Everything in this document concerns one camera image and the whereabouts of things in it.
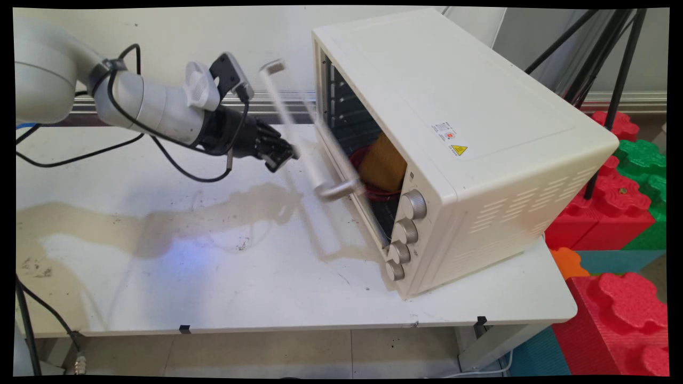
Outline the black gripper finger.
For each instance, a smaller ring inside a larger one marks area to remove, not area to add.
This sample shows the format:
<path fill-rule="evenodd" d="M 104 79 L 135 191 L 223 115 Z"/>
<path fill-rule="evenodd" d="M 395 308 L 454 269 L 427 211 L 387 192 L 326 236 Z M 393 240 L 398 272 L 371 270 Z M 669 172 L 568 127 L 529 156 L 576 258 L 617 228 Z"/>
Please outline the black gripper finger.
<path fill-rule="evenodd" d="M 267 170 L 269 170 L 269 172 L 275 173 L 280 170 L 280 168 L 282 168 L 283 165 L 288 162 L 288 160 L 291 160 L 292 158 L 295 159 L 295 151 L 270 150 L 266 151 L 265 153 L 261 153 L 260 158 L 264 161 Z"/>
<path fill-rule="evenodd" d="M 298 148 L 286 141 L 280 131 L 274 128 L 260 129 L 260 153 L 269 156 L 284 156 L 287 153 L 291 158 L 299 159 Z"/>

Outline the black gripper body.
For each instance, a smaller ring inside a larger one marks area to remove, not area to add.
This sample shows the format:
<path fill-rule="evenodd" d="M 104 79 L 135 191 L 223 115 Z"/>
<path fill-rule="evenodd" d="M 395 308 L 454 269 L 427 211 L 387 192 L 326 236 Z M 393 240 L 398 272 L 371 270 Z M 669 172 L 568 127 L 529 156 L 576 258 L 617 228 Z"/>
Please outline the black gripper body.
<path fill-rule="evenodd" d="M 261 159 L 257 139 L 273 136 L 273 127 L 263 120 L 252 116 L 242 119 L 242 113 L 219 106 L 204 113 L 200 146 L 210 155 L 225 155 L 231 147 L 236 158 Z"/>

